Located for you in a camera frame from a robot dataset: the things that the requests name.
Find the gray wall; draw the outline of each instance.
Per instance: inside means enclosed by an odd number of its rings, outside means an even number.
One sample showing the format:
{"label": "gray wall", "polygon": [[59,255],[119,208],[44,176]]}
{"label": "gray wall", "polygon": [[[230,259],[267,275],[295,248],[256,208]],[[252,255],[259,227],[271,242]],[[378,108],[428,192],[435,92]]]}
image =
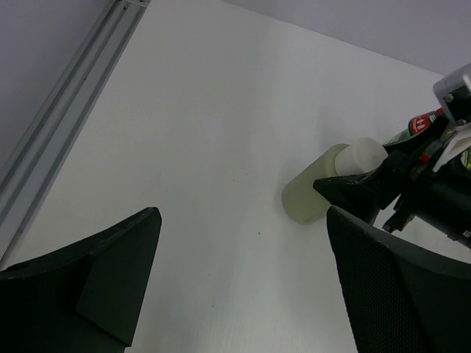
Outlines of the gray wall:
{"label": "gray wall", "polygon": [[225,0],[439,74],[471,62],[470,0]]}
{"label": "gray wall", "polygon": [[0,170],[108,2],[0,1]]}

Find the white tabletop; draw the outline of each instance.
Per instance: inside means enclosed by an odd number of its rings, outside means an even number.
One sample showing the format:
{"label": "white tabletop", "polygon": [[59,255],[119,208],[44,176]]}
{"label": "white tabletop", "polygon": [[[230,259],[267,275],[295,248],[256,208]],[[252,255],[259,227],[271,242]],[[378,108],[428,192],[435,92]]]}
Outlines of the white tabletop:
{"label": "white tabletop", "polygon": [[127,352],[355,352],[325,222],[290,221],[280,191],[333,144],[438,107],[439,78],[217,0],[154,0],[15,260],[157,206]]}

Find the plastic bottle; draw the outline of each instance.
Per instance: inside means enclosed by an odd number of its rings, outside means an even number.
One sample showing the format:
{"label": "plastic bottle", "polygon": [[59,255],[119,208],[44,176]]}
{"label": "plastic bottle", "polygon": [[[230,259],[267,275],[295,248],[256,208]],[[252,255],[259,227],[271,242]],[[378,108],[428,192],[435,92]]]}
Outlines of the plastic bottle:
{"label": "plastic bottle", "polygon": [[330,207],[329,201],[314,190],[314,180],[367,173],[387,156],[382,145],[371,138],[362,138],[350,146],[332,146],[284,187],[281,201],[286,214],[299,224],[312,224],[324,217]]}
{"label": "plastic bottle", "polygon": [[422,131],[425,131],[437,117],[445,114],[443,108],[438,110],[432,110],[431,112],[418,115],[413,117],[407,124],[407,129],[395,135],[391,140],[386,142],[384,145],[394,145],[396,143],[401,143],[405,140],[413,138]]}

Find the red label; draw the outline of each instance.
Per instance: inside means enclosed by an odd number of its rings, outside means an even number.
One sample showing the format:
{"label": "red label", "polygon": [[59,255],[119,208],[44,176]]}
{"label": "red label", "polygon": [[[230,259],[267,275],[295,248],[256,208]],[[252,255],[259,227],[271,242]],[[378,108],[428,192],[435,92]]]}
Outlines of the red label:
{"label": "red label", "polygon": [[418,135],[431,125],[429,114],[416,116],[411,120],[410,127],[412,135]]}
{"label": "red label", "polygon": [[428,163],[430,162],[430,159],[431,157],[426,155],[425,153],[422,153],[422,155],[420,156],[420,159],[424,162],[424,163]]}

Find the white bottle cap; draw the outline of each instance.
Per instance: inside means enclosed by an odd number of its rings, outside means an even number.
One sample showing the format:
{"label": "white bottle cap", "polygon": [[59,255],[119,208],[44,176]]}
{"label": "white bottle cap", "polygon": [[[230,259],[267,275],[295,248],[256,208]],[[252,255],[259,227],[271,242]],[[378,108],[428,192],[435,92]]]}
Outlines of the white bottle cap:
{"label": "white bottle cap", "polygon": [[384,147],[372,138],[361,138],[336,156],[335,167],[340,177],[374,171],[388,157]]}

